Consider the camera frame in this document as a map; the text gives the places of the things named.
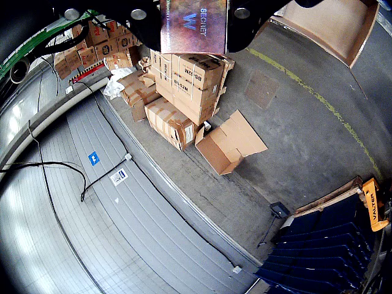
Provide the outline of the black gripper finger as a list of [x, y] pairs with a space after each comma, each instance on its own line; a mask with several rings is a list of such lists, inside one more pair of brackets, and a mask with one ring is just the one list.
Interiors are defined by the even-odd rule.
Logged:
[[51, 6], [60, 15], [75, 9], [81, 15], [94, 10], [125, 26], [144, 45], [160, 50], [161, 15], [158, 1], [52, 1]]
[[245, 49], [264, 23], [289, 2], [290, 0], [229, 1], [227, 51], [236, 53]]

